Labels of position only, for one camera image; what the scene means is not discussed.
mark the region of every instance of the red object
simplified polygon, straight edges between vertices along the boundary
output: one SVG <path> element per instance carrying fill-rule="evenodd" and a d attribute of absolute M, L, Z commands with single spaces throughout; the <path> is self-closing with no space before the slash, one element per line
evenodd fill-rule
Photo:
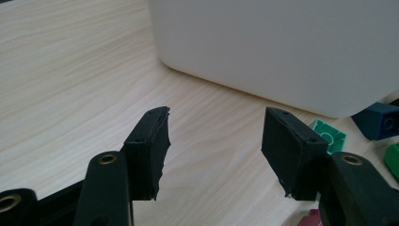
<path fill-rule="evenodd" d="M 297 226 L 323 226 L 318 209 L 311 209 L 309 215 L 303 217 Z"/>

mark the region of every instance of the wood grain surface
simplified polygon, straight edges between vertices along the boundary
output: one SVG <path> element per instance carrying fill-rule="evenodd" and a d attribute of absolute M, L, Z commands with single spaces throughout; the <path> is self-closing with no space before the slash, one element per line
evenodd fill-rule
<path fill-rule="evenodd" d="M 388 183 L 385 149 L 350 118 L 331 119 L 179 73 L 157 58 L 143 0 L 15 0 L 0 5 L 0 191 L 41 199 L 119 150 L 141 116 L 167 105 L 170 146 L 157 202 L 136 225 L 296 225 L 316 202 L 284 198 L 261 153 L 264 109 L 316 118 L 348 134 Z"/>

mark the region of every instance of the green block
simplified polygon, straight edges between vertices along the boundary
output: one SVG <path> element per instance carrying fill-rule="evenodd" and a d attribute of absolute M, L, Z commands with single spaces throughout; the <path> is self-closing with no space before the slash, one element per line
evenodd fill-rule
<path fill-rule="evenodd" d="M 399 143 L 392 144 L 385 152 L 385 163 L 396 180 L 399 181 Z"/>
<path fill-rule="evenodd" d="M 311 123 L 310 128 L 328 142 L 329 154 L 341 152 L 345 144 L 346 134 L 331 125 L 317 119 Z"/>

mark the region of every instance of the black plastic part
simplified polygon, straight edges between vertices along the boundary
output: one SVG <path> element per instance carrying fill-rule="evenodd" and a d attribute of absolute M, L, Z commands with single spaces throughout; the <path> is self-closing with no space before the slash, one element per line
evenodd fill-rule
<path fill-rule="evenodd" d="M 394 100 L 394 101 L 392 101 L 392 102 L 390 103 L 390 105 L 399 106 L 399 98 L 396 99 L 396 100 Z"/>
<path fill-rule="evenodd" d="M 131 200 L 156 199 L 170 141 L 166 106 L 148 111 L 123 144 L 128 163 Z"/>
<path fill-rule="evenodd" d="M 262 152 L 286 196 L 314 201 L 318 164 L 327 156 L 327 142 L 289 112 L 268 107 L 264 119 Z"/>
<path fill-rule="evenodd" d="M 25 226 L 39 223 L 38 200 L 30 189 L 0 193 L 0 225 Z"/>
<path fill-rule="evenodd" d="M 126 159 L 107 152 L 93 157 L 76 208 L 74 226 L 133 225 Z"/>
<path fill-rule="evenodd" d="M 375 103 L 352 116 L 362 134 L 380 140 L 399 135 L 399 106 Z"/>
<path fill-rule="evenodd" d="M 399 225 L 399 193 L 367 159 L 334 153 L 326 169 L 337 201 L 324 202 L 328 194 L 321 191 L 323 225 Z"/>
<path fill-rule="evenodd" d="M 40 226 L 71 226 L 83 181 L 39 201 Z"/>

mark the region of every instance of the black bracket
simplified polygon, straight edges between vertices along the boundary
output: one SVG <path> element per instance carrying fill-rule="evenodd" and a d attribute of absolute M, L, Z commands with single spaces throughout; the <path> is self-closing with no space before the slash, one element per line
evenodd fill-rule
<path fill-rule="evenodd" d="M 170 146 L 168 107 L 145 113 L 120 152 L 94 156 L 85 180 L 42 200 L 30 189 L 0 193 L 0 225 L 134 225 L 132 201 L 156 199 Z"/>
<path fill-rule="evenodd" d="M 327 143 L 287 111 L 266 109 L 262 152 L 297 201 L 314 201 L 323 225 L 399 225 L 399 192 L 353 153 L 327 154 Z"/>

